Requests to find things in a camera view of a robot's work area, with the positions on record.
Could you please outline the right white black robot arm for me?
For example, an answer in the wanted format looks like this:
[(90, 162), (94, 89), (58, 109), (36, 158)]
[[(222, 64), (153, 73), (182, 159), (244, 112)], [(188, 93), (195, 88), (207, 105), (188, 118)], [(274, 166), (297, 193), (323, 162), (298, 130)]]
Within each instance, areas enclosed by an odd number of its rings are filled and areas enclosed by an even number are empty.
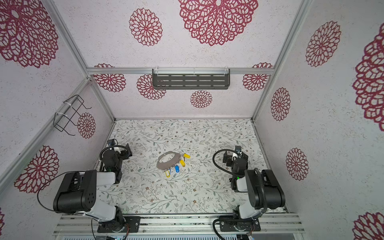
[(240, 146), (222, 152), (223, 163), (231, 169), (218, 168), (232, 176), (229, 181), (234, 192), (248, 195), (248, 200), (233, 210), (235, 220), (254, 220), (267, 210), (285, 206), (285, 194), (272, 170), (249, 169), (249, 156)]

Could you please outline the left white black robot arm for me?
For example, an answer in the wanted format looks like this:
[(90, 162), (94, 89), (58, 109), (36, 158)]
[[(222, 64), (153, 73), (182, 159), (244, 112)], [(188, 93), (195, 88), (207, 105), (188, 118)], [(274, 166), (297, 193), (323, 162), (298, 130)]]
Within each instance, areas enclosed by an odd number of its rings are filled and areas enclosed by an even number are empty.
[(118, 206), (99, 200), (97, 187), (120, 183), (123, 161), (132, 156), (130, 146), (112, 145), (100, 153), (102, 171), (70, 172), (54, 198), (53, 210), (56, 213), (81, 214), (98, 221), (99, 233), (128, 232), (130, 227)]

